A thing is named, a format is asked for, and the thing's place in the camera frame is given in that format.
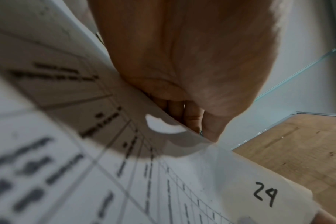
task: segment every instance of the gray wall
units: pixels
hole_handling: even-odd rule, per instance
[[[330,1],[294,1],[280,54],[260,94],[336,47]],[[254,102],[228,124],[218,145],[231,150],[295,111],[336,113],[336,53]]]

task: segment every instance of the paper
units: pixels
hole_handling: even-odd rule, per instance
[[[0,1],[0,224],[308,224],[317,210],[123,82],[62,1]]]

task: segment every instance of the wood grain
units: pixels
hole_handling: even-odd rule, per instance
[[[234,152],[312,190],[336,217],[336,117],[296,114]]]

